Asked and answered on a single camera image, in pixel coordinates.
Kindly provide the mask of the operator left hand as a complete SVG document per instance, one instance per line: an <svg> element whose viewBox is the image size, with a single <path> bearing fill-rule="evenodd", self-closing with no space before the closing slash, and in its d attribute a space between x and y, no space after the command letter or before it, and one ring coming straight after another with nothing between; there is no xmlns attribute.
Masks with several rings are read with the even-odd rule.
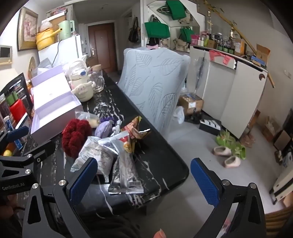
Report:
<svg viewBox="0 0 293 238"><path fill-rule="evenodd" d="M153 238L166 238L166 234L162 229L160 229L154 234Z"/></svg>

